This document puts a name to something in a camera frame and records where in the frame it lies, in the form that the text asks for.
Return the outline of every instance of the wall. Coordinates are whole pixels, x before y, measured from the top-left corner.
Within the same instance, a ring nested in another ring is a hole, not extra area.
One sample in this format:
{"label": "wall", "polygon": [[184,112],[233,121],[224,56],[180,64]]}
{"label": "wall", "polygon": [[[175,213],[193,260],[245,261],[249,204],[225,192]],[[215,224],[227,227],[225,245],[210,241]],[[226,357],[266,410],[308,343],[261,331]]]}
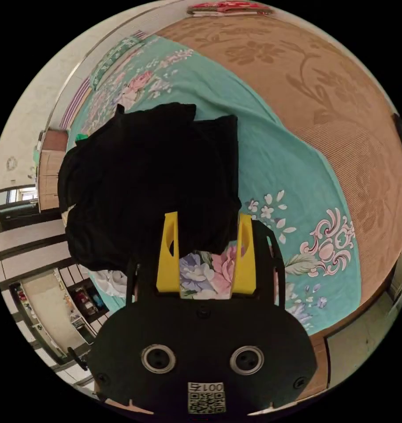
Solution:
{"label": "wall", "polygon": [[[60,50],[35,76],[19,98],[0,138],[0,189],[24,185],[33,162],[33,148],[38,135],[45,129],[57,96],[76,65],[106,34],[130,17],[170,0],[134,7],[88,29]],[[6,163],[14,156],[17,166],[7,171]]]}

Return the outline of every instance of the green object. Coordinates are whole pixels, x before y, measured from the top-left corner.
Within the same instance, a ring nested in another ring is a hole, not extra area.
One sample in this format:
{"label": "green object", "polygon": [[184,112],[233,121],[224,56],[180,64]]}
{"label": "green object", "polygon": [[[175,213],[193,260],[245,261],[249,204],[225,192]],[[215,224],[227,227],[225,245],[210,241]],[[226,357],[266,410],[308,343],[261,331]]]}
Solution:
{"label": "green object", "polygon": [[35,163],[35,166],[38,167],[39,164],[39,151],[36,147],[33,148],[33,162]]}
{"label": "green object", "polygon": [[88,135],[85,134],[78,134],[76,135],[76,138],[74,139],[75,143],[80,141],[80,140],[85,140],[86,138],[88,138]]}
{"label": "green object", "polygon": [[135,36],[130,36],[119,41],[104,57],[98,62],[91,73],[89,85],[96,90],[105,73],[131,48],[134,48],[142,41]]}

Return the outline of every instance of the peony print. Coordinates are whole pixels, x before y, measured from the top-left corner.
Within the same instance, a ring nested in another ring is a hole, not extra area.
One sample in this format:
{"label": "peony print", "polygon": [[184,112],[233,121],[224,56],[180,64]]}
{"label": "peony print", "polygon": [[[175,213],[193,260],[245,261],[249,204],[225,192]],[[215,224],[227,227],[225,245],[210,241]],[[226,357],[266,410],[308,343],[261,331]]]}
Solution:
{"label": "peony print", "polygon": [[119,94],[117,103],[121,104],[125,110],[129,110],[144,94],[144,87],[153,77],[153,73],[146,71],[141,75],[136,75],[124,85]]}
{"label": "peony print", "polygon": [[231,287],[233,281],[233,273],[235,270],[236,261],[236,246],[229,247],[220,256],[212,254],[212,265],[214,269],[214,277],[211,280],[211,285],[218,294],[223,294],[230,298]]}
{"label": "peony print", "polygon": [[204,289],[213,290],[211,280],[214,278],[214,270],[207,263],[201,263],[198,254],[191,253],[180,259],[180,284],[186,291],[201,292]]}

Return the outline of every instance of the wall decoration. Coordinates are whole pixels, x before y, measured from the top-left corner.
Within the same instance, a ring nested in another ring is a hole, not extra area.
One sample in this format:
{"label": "wall decoration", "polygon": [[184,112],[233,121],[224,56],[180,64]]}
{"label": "wall decoration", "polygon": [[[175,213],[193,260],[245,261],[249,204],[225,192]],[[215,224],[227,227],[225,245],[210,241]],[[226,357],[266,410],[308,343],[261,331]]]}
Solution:
{"label": "wall decoration", "polygon": [[17,167],[17,159],[13,156],[7,159],[6,168],[8,171],[12,171]]}

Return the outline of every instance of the pink flower pattern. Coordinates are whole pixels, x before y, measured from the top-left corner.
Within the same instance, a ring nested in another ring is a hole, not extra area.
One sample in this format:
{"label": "pink flower pattern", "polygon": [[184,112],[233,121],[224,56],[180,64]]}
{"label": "pink flower pattern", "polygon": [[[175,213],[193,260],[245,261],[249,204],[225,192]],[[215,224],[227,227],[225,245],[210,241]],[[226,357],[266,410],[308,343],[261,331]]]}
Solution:
{"label": "pink flower pattern", "polygon": [[226,294],[230,298],[233,281],[233,272],[235,270],[236,246],[229,247],[220,256],[212,254],[212,266],[214,277],[211,285],[218,294]]}

